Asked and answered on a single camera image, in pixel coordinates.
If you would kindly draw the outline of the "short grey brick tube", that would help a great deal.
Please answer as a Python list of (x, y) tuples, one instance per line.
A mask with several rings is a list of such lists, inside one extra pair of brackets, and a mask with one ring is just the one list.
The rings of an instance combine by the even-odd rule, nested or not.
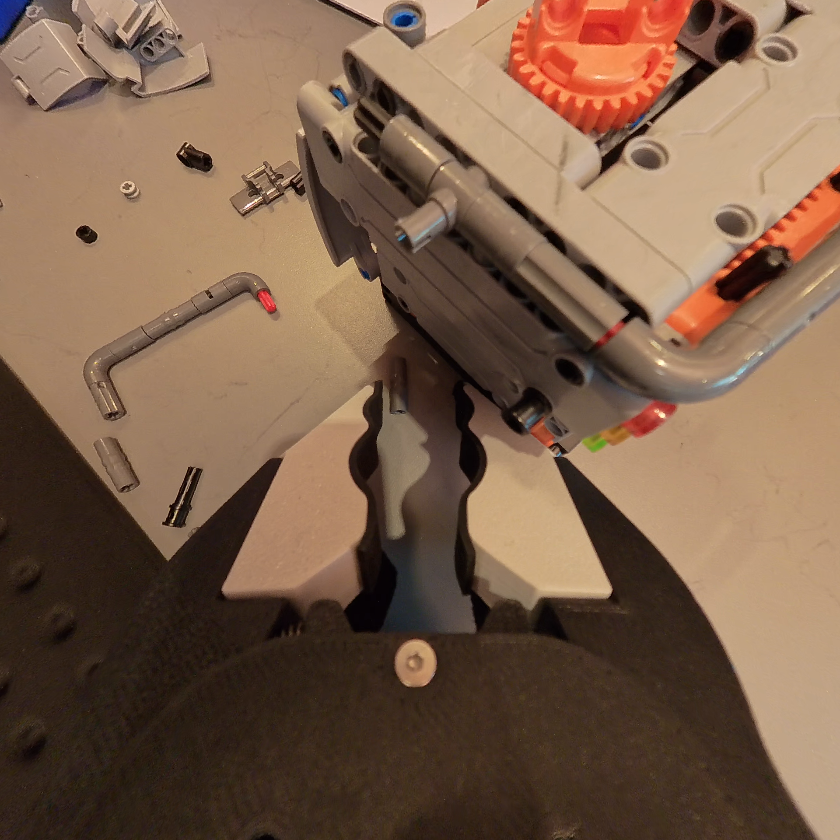
[(140, 479), (117, 438), (100, 437), (93, 441), (92, 446), (117, 492), (127, 493), (137, 489)]

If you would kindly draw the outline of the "grey bent brick tube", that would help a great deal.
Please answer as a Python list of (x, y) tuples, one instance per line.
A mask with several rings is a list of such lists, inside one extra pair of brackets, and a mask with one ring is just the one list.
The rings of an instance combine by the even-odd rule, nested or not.
[(255, 299), (268, 314), (277, 311), (277, 304), (270, 288), (258, 275), (237, 272), (199, 291), (188, 301), (178, 304), (175, 308), (94, 350), (84, 363), (83, 378), (102, 418), (112, 422), (126, 414), (124, 404), (112, 381), (113, 367), (150, 347), (164, 336), (184, 327), (187, 323), (244, 294)]

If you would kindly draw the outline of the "black perforated pad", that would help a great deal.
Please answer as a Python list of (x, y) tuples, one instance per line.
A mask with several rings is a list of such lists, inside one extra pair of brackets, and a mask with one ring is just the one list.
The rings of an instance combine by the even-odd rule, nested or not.
[(24, 838), (165, 557), (5, 362), (1, 514), (2, 838)]

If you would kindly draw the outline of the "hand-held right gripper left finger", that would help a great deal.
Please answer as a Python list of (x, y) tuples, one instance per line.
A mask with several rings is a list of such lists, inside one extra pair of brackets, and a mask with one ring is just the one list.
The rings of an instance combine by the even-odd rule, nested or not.
[(383, 550), (370, 479), (381, 382), (366, 385), (281, 457), (224, 582), (228, 600), (352, 601), (373, 594)]

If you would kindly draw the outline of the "grey curved brick panel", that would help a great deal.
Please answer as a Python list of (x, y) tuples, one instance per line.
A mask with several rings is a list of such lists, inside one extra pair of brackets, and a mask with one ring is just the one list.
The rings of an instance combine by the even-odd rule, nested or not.
[(99, 89), (108, 75), (79, 48), (68, 24), (41, 19), (2, 49), (2, 62), (24, 100), (44, 111)]

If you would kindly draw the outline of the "black brick pin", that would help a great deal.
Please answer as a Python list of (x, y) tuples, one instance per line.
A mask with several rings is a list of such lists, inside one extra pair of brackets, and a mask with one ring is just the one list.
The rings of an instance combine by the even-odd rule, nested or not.
[(163, 526), (181, 529), (186, 525), (186, 520), (192, 510), (197, 485), (202, 475), (202, 468), (188, 467), (175, 499), (169, 506), (167, 515), (162, 522)]

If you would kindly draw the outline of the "grey brick wing assembly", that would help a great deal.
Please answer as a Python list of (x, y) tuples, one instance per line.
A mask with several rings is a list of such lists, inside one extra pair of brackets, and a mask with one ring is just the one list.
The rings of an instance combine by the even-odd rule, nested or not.
[(209, 76), (204, 45), (186, 48), (162, 2), (73, 1), (81, 51), (140, 98), (188, 88)]

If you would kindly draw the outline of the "grey track link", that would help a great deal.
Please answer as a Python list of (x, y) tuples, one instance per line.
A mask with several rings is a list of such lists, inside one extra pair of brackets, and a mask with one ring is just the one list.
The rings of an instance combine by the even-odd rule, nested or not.
[(267, 206), (293, 189), (291, 178), (301, 172), (293, 161), (285, 161), (278, 167), (267, 161), (253, 171), (242, 175), (244, 187), (230, 197), (232, 207), (240, 216), (246, 216), (258, 207)]

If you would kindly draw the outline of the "grey brick model orange gear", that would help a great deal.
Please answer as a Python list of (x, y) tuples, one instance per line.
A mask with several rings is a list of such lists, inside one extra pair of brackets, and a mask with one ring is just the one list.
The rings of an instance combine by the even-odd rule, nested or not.
[(729, 392), (838, 299), (838, 2), (396, 3), (300, 89), (333, 263), (557, 456)]

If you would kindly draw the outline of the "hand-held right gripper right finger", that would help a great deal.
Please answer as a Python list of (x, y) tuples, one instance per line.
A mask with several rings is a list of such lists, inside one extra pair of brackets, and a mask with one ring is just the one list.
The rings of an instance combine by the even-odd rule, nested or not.
[(464, 382), (454, 388), (458, 466), (455, 571), (466, 594), (514, 601), (604, 601), (613, 588), (557, 466), (539, 437), (519, 435)]

